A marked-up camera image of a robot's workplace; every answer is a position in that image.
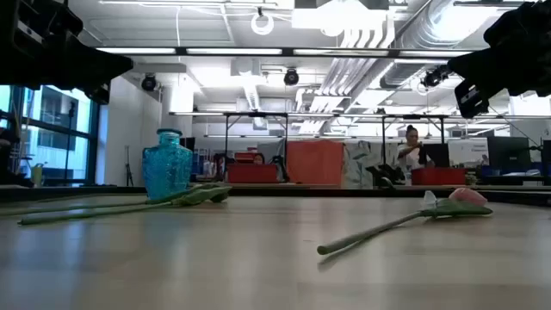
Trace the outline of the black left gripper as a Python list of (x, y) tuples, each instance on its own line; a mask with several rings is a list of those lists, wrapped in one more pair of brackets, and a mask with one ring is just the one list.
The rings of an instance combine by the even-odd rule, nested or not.
[(84, 94), (109, 104), (107, 82), (133, 61), (80, 44), (82, 30), (67, 0), (1, 0), (1, 83), (96, 86)]

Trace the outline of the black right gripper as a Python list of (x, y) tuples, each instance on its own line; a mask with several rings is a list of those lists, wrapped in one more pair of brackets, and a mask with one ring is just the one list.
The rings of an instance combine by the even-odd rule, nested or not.
[(525, 2), (501, 15), (484, 33), (490, 48), (448, 61), (462, 78), (454, 90), (465, 119), (487, 114), (489, 101), (477, 88), (512, 96), (534, 91), (550, 95), (550, 2)]

